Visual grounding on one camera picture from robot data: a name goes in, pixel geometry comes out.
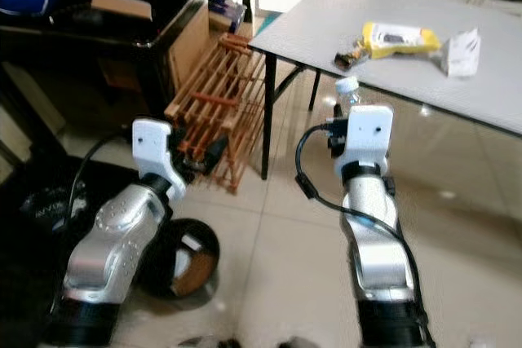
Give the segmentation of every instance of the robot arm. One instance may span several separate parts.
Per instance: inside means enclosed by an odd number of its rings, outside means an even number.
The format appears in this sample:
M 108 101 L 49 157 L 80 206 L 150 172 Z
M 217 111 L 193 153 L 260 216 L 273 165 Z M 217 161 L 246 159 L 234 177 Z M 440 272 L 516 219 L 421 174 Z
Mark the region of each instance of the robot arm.
M 308 198 L 342 212 L 362 346 L 435 346 L 427 329 L 417 266 L 400 229 L 395 189 L 383 177 L 392 120 L 393 112 L 386 106 L 356 105 L 349 119 L 337 117 L 315 127 L 330 133 L 335 172 L 346 191 L 342 206 L 322 199 L 301 170 L 300 149 L 309 133 L 296 152 L 296 180 Z
M 40 347 L 109 345 L 141 256 L 170 219 L 169 202 L 183 198 L 192 179 L 188 161 L 173 166 L 170 125 L 136 120 L 132 134 L 139 181 L 100 208 L 91 231 L 74 248 Z M 226 139 L 218 140 L 199 166 L 210 171 L 226 146 Z

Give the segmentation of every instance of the bottle cap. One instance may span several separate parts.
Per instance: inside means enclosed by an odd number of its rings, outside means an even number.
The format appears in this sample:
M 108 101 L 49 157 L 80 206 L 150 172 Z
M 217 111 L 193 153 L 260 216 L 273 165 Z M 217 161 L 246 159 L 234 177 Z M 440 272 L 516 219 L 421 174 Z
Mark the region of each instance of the bottle cap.
M 357 77 L 345 77 L 335 82 L 335 90 L 338 94 L 350 94 L 359 88 Z

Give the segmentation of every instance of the tile floor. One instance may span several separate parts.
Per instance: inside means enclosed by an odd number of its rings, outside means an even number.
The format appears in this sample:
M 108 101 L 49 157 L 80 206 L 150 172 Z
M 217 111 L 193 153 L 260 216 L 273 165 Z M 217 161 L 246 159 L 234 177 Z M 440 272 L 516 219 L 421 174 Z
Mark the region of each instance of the tile floor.
M 281 79 L 290 66 L 280 65 Z M 237 196 L 197 186 L 175 206 L 176 217 L 199 218 L 217 232 L 222 257 L 215 298 L 177 311 L 135 291 L 115 346 L 168 348 L 206 334 L 236 336 L 247 348 L 273 348 L 293 335 L 323 348 L 358 346 L 338 215 L 308 201 L 293 180 L 299 138 L 331 111 L 334 80 L 323 77 L 316 108 L 307 112 L 313 76 L 301 74 L 276 103 L 268 181 L 259 177 L 258 148 Z M 438 112 L 422 116 L 419 106 L 373 91 L 361 95 L 395 109 L 391 171 L 438 346 L 466 347 L 476 338 L 521 346 L 522 140 Z M 80 156 L 92 138 L 67 133 L 64 144 Z M 120 143 L 97 159 L 133 166 L 130 149 Z M 310 139 L 303 165 L 317 187 L 340 199 L 325 139 Z

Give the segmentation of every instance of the yellow snack package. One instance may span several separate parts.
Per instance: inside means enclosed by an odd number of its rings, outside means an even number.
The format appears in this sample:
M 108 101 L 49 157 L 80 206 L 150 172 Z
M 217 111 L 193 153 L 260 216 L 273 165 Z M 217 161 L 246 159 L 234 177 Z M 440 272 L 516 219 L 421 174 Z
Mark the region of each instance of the yellow snack package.
M 430 29 L 367 22 L 362 34 L 372 59 L 381 59 L 397 52 L 421 53 L 440 48 L 439 39 Z

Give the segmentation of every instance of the gray table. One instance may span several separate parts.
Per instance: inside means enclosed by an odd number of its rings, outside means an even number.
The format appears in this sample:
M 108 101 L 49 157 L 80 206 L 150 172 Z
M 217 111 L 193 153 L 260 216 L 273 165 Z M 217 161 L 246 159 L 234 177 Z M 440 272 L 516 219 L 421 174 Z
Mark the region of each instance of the gray table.
M 349 48 L 367 21 L 430 28 L 442 42 L 478 27 L 479 71 L 466 80 L 447 78 L 433 63 L 410 57 L 371 60 L 349 72 L 339 70 L 335 53 Z M 452 0 L 302 0 L 254 38 L 250 47 L 267 56 L 263 179 L 268 173 L 272 106 L 306 68 L 316 71 L 310 110 L 321 73 L 355 74 L 363 86 L 522 135 L 522 20 L 513 15 Z M 276 89 L 277 59 L 297 65 Z

